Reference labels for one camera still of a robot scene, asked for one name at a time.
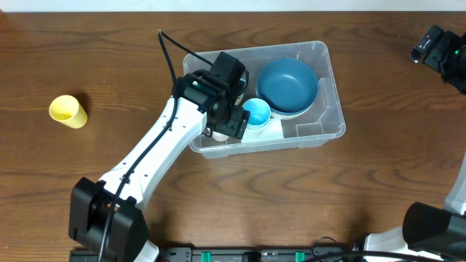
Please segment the pink cup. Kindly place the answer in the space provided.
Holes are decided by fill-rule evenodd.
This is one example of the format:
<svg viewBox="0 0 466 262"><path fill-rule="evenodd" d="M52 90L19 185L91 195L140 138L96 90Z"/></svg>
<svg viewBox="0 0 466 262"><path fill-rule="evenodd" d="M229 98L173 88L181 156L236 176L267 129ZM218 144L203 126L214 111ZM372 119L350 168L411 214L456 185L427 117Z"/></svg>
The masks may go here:
<svg viewBox="0 0 466 262"><path fill-rule="evenodd" d="M221 134L219 132L214 132L209 127L207 128L207 131L208 131L208 136L211 137L212 139L218 141L218 142L223 142L223 141L229 139L228 135L224 135L224 134Z"/></svg>

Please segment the cream white cup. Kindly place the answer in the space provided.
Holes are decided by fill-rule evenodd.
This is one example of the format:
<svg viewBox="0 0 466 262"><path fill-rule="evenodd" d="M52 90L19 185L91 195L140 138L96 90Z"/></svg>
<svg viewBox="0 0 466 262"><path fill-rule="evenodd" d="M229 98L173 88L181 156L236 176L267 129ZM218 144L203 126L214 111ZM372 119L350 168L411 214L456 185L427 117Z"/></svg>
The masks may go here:
<svg viewBox="0 0 466 262"><path fill-rule="evenodd" d="M266 131L266 128L257 130L247 128L242 137L241 143L256 143L265 140L269 140L269 135Z"/></svg>

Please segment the clear plastic storage container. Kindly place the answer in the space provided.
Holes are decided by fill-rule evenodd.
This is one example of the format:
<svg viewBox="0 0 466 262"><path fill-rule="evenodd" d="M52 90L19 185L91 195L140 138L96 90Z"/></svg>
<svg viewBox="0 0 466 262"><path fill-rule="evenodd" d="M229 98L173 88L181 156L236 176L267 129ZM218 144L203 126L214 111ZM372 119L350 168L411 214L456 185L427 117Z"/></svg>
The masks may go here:
<svg viewBox="0 0 466 262"><path fill-rule="evenodd" d="M293 58L309 65L317 75L319 90L312 107L295 119L273 118L266 126L269 140L241 143L229 138L218 142L205 135L197 136L189 147L207 159L233 154L271 151L284 148L318 147L346 131L341 103L333 75L330 54L322 41L305 41L262 47L226 49L225 53L239 59L249 71L249 85L243 101L255 98L260 70L273 60Z"/></svg>

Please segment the yellow cup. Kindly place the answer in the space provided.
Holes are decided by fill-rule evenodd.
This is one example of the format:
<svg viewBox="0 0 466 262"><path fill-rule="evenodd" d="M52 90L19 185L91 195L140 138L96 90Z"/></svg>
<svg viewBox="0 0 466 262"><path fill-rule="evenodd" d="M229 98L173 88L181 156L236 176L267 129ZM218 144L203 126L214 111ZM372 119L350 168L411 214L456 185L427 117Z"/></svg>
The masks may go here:
<svg viewBox="0 0 466 262"><path fill-rule="evenodd" d="M88 115L79 101L71 95L61 95L55 98L49 107L52 119L73 129L86 125Z"/></svg>

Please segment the mint green cup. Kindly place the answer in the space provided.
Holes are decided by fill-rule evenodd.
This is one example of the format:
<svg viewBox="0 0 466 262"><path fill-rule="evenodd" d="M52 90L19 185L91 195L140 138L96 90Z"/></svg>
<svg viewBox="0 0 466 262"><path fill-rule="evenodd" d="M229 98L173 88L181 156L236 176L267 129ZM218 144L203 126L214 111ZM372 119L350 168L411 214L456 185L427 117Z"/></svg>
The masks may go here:
<svg viewBox="0 0 466 262"><path fill-rule="evenodd" d="M257 125L248 123L246 128L254 132L259 132L260 130L265 129L267 125L268 125L268 122L264 122L262 124L257 124Z"/></svg>

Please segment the light blue cup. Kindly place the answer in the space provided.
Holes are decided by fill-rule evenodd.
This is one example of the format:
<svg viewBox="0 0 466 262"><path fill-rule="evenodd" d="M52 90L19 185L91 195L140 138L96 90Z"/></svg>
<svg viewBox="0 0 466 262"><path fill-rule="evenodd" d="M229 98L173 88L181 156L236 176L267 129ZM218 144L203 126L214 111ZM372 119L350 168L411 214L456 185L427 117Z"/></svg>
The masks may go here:
<svg viewBox="0 0 466 262"><path fill-rule="evenodd" d="M251 98L246 100L242 107L250 112L250 117L248 123L251 124L262 124L264 122L269 122L271 116L271 108L269 104L260 98Z"/></svg>

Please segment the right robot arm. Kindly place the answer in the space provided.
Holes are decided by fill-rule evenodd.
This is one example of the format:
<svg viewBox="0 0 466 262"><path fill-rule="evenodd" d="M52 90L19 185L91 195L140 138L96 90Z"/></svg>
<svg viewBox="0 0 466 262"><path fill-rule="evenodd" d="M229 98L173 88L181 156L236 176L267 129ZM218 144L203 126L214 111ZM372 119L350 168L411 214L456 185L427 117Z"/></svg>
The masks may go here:
<svg viewBox="0 0 466 262"><path fill-rule="evenodd" d="M465 36L431 26L412 49L410 59L441 75L443 82L465 94ZM443 208L421 202L407 210L403 224L363 241L364 261L465 260L465 163Z"/></svg>

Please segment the dark blue bowl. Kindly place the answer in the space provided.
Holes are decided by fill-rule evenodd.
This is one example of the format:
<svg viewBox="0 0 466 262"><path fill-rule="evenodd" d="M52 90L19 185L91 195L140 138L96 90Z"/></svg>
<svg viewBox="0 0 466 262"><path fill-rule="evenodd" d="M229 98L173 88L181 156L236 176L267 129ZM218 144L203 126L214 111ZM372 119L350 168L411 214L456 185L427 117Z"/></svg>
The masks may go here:
<svg viewBox="0 0 466 262"><path fill-rule="evenodd" d="M316 88L257 88L257 97L265 100L272 113L281 116L298 116L308 111L317 98Z"/></svg>
<svg viewBox="0 0 466 262"><path fill-rule="evenodd" d="M312 68L293 58L280 58L266 64L259 72L257 88L304 88L319 90L318 79Z"/></svg>

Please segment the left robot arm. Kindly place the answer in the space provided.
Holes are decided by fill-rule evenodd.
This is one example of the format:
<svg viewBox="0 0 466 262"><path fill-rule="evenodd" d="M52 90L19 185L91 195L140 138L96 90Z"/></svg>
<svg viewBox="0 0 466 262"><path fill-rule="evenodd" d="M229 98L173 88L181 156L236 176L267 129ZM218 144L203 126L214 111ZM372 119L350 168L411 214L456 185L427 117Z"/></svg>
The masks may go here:
<svg viewBox="0 0 466 262"><path fill-rule="evenodd" d="M97 261L155 261L143 211L180 153L205 130L242 139L250 114L236 104L248 72L220 52L210 69L175 80L164 111L136 147L97 182L81 178L71 191L68 235Z"/></svg>

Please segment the beige large bowl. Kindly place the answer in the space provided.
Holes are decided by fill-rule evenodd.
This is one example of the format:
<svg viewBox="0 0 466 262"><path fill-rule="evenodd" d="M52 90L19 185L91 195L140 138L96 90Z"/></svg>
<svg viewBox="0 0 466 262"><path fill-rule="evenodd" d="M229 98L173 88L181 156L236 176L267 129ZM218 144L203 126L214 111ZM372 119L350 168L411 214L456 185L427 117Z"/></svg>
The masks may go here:
<svg viewBox="0 0 466 262"><path fill-rule="evenodd" d="M271 112L271 117L277 118L277 119L289 120L289 119L295 119L295 118L301 116L302 114L304 114L304 112L293 113L293 114L284 114L284 113L281 113L281 112L272 111Z"/></svg>

